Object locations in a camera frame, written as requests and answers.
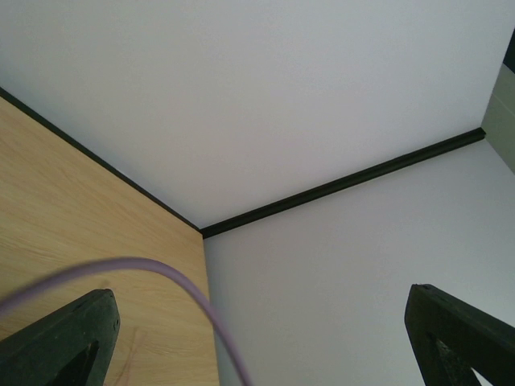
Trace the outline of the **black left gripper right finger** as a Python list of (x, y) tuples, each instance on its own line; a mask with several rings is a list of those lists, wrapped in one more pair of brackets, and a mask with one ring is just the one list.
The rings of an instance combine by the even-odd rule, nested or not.
[(412, 285), (405, 326), (426, 385), (514, 384), (514, 327), (429, 284)]

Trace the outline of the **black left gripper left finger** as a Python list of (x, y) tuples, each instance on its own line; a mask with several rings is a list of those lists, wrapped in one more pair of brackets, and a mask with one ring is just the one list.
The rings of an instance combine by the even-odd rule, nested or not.
[(110, 289), (95, 289), (1, 341), (2, 385), (103, 385), (120, 329)]

